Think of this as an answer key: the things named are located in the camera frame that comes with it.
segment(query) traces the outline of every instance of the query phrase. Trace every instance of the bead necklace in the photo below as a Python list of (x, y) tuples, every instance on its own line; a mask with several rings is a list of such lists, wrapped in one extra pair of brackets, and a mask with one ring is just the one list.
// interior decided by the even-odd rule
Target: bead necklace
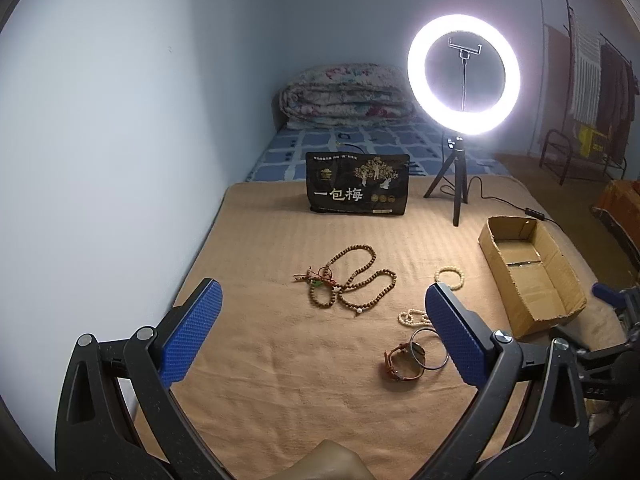
[[(460, 290), (465, 284), (465, 273), (462, 272), (462, 269), (460, 269), (459, 267), (440, 267), (438, 270), (436, 270), (436, 273), (433, 277), (436, 282), (440, 281), (440, 274), (442, 272), (455, 272), (460, 277), (459, 283), (449, 286), (451, 290)], [(427, 316), (427, 313), (424, 310), (418, 310), (417, 308), (410, 308), (406, 312), (400, 312), (400, 314), (398, 314), (398, 323), (404, 326), (422, 326), (433, 328), (433, 325), (431, 323), (431, 320)]]
[[(368, 264), (357, 269), (349, 279), (341, 285), (337, 283), (333, 278), (333, 273), (331, 271), (331, 266), (337, 262), (341, 257), (345, 254), (356, 251), (358, 249), (362, 249), (371, 254), (371, 259)], [(363, 280), (358, 283), (351, 283), (358, 274), (363, 273), (365, 270), (369, 269), (370, 266), (373, 265), (373, 262), (376, 261), (376, 251), (373, 250), (373, 247), (363, 244), (352, 245), (347, 247), (345, 250), (336, 254), (333, 258), (331, 258), (324, 267), (318, 270), (318, 272), (313, 272), (311, 267), (306, 272), (306, 274), (296, 274), (294, 278), (300, 282), (307, 282), (309, 284), (309, 298), (311, 302), (322, 308), (331, 307), (336, 301), (340, 301), (344, 306), (354, 310), (356, 314), (362, 314), (364, 311), (369, 310), (373, 306), (375, 306), (384, 296), (386, 296), (392, 288), (396, 286), (396, 274), (392, 270), (389, 269), (380, 269), (374, 272), (371, 276), (369, 276), (366, 280)], [(369, 285), (373, 280), (375, 280), (378, 276), (386, 275), (391, 278), (391, 283), (387, 285), (373, 300), (369, 301), (369, 303), (357, 304), (351, 303), (351, 301), (345, 300), (343, 294), (350, 290), (357, 290), (358, 288), (362, 288), (363, 286)], [(316, 298), (316, 288), (320, 285), (326, 285), (331, 287), (331, 298), (327, 303), (322, 303)]]

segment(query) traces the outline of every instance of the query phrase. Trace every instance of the bed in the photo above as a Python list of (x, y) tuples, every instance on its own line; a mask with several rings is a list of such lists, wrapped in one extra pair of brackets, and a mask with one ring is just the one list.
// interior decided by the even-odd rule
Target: bed
[[(515, 179), (483, 180), (486, 193), (542, 210)], [(224, 291), (222, 313), (172, 392), (237, 478), (280, 471), (325, 438), (357, 452), (378, 480), (409, 478), (464, 412), (475, 389), (452, 363), (418, 381), (396, 383), (385, 375), (383, 353), (408, 340), (412, 329), (398, 323), (398, 313), (424, 306), (440, 266), (461, 267), (466, 279), (457, 297), (492, 329), (508, 328), (478, 235), (488, 216), (515, 211), (472, 189), (455, 228), (449, 198), (422, 198), (430, 181), (410, 178), (406, 213), (394, 218), (311, 213), (304, 182), (247, 182), (227, 191), (177, 298), (181, 304), (202, 278), (212, 277)], [(569, 329), (593, 349), (622, 342), (612, 309), (590, 293), (593, 273), (569, 239), (548, 228), (589, 298)], [(338, 304), (311, 305), (306, 284), (293, 275), (358, 243), (378, 253), (371, 271), (397, 273), (396, 288), (360, 316)], [(335, 276), (345, 279), (366, 260), (348, 254), (335, 264)], [(374, 296), (385, 280), (355, 292), (355, 299)], [(438, 351), (436, 340), (425, 345)], [(522, 394), (516, 390), (488, 454), (505, 439)], [(141, 413), (136, 427), (145, 447), (161, 456)]]
[[(471, 137), (465, 140), (469, 174), (509, 174), (478, 141)], [(421, 117), (393, 126), (336, 126), (306, 130), (283, 128), (262, 154), (247, 181), (304, 180), (306, 152), (360, 150), (385, 155), (405, 153), (410, 158), (410, 174), (436, 175), (442, 165), (441, 141), (440, 129)]]

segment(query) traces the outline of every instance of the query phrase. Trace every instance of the black cable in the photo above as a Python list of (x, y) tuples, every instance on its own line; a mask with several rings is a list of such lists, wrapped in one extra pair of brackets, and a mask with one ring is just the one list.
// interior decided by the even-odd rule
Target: black cable
[(367, 152), (365, 152), (360, 146), (356, 146), (355, 144), (348, 144), (346, 142), (336, 142), (337, 146), (351, 146), (352, 148), (357, 148), (359, 149), (364, 155), (368, 155)]
[[(440, 149), (442, 151), (442, 163), (444, 164), (444, 133), (442, 134), (442, 136), (440, 137)], [(514, 203), (509, 202), (508, 200), (505, 200), (503, 198), (500, 198), (499, 196), (485, 196), (484, 195), (484, 189), (482, 188), (482, 179), (478, 176), (472, 176), (471, 179), (469, 179), (468, 185), (466, 187), (466, 194), (469, 194), (469, 191), (471, 190), (471, 183), (475, 180), (478, 179), (478, 182), (480, 182), (480, 198), (484, 198), (484, 199), (492, 199), (492, 200), (498, 200), (500, 202), (504, 202), (505, 204), (510, 205), (511, 207), (514, 207), (520, 211), (522, 211), (525, 215), (527, 216), (531, 216), (533, 218), (537, 218), (538, 220), (542, 220), (543, 222), (551, 222), (553, 224), (556, 224), (561, 231), (564, 232), (564, 229), (562, 229), (562, 226), (556, 222), (555, 220), (549, 218), (548, 216), (546, 216), (544, 213), (541, 213), (540, 211), (536, 211), (535, 209), (531, 209), (529, 207), (520, 207), (515, 205)], [(456, 186), (454, 184), (451, 183), (451, 181), (445, 176), (444, 180), (446, 180), (449, 184), (443, 184), (442, 186), (440, 186), (440, 192), (444, 193), (445, 195), (449, 195), (449, 196), (455, 196), (456, 195)]]

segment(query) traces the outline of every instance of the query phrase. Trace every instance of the beige blanket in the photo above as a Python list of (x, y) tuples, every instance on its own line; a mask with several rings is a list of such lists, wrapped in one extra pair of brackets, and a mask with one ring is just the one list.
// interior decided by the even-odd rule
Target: beige blanket
[[(486, 176), (484, 192), (522, 207), (542, 210), (516, 180)], [(426, 372), (419, 381), (395, 383), (383, 372), (383, 352), (407, 341), (412, 329), (398, 313), (424, 308), (424, 293), (441, 266), (465, 272), (456, 295), (492, 329), (508, 320), (492, 274), (478, 245), (488, 216), (514, 215), (509, 205), (479, 197), (477, 183), (451, 224), (452, 201), (422, 198), (430, 178), (412, 177), (404, 216), (315, 214), (303, 182), (251, 182), (231, 187), (178, 304), (204, 277), (222, 284), (222, 313), (185, 380), (172, 391), (213, 453), (233, 475), (254, 480), (292, 465), (329, 438), (359, 453), (379, 480), (409, 478), (440, 445), (464, 412), (475, 388), (462, 382), (453, 363)], [(594, 348), (623, 340), (612, 310), (593, 298), (594, 275), (568, 238), (549, 231), (574, 266), (589, 304), (570, 329)], [(355, 316), (336, 304), (310, 304), (307, 285), (292, 276), (327, 261), (353, 244), (378, 253), (362, 276), (389, 268), (398, 284), (370, 312)], [(334, 265), (344, 282), (368, 261), (364, 251)], [(446, 281), (455, 282), (455, 276)], [(363, 302), (388, 283), (381, 276), (350, 297)], [(434, 338), (422, 338), (430, 362), (442, 356)], [(487, 452), (505, 439), (520, 395)], [(138, 416), (147, 449), (158, 445)]]

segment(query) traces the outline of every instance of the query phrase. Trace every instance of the brown leather watch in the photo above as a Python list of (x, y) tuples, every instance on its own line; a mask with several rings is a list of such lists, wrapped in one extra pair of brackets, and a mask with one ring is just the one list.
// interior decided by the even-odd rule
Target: brown leather watch
[[(414, 345), (414, 353), (417, 354), (418, 356), (421, 357), (421, 359), (424, 361), (424, 348), (422, 348), (420, 345), (418, 345), (418, 343), (412, 343)], [(394, 367), (393, 361), (391, 360), (391, 356), (393, 354), (395, 354), (396, 352), (404, 352), (405, 354), (407, 354), (409, 356), (409, 358), (411, 359), (411, 361), (414, 361), (414, 358), (412, 357), (411, 353), (409, 352), (409, 343), (400, 343), (398, 346), (396, 346), (391, 352), (389, 352), (388, 354), (385, 352), (385, 369), (386, 369), (386, 373), (388, 373), (392, 378), (394, 378), (396, 381), (416, 381), (418, 379), (420, 379), (420, 377), (422, 377), (422, 374), (424, 373), (424, 368), (420, 368), (420, 371), (418, 372), (418, 374), (414, 377), (404, 377), (404, 375), (402, 375), (400, 372), (398, 372), (398, 370), (396, 370), (396, 368)]]

